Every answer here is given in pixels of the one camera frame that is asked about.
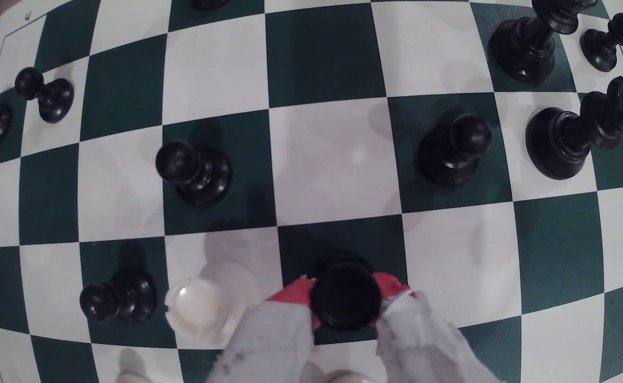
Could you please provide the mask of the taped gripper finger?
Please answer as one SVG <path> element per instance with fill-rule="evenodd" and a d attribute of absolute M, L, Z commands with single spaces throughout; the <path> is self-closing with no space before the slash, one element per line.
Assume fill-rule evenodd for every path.
<path fill-rule="evenodd" d="M 382 296 L 374 321 L 388 382 L 500 382 L 460 330 L 430 306 L 425 292 L 375 273 Z"/>
<path fill-rule="evenodd" d="M 206 382 L 299 382 L 320 326 L 309 307 L 314 284 L 299 277 L 247 309 Z"/>

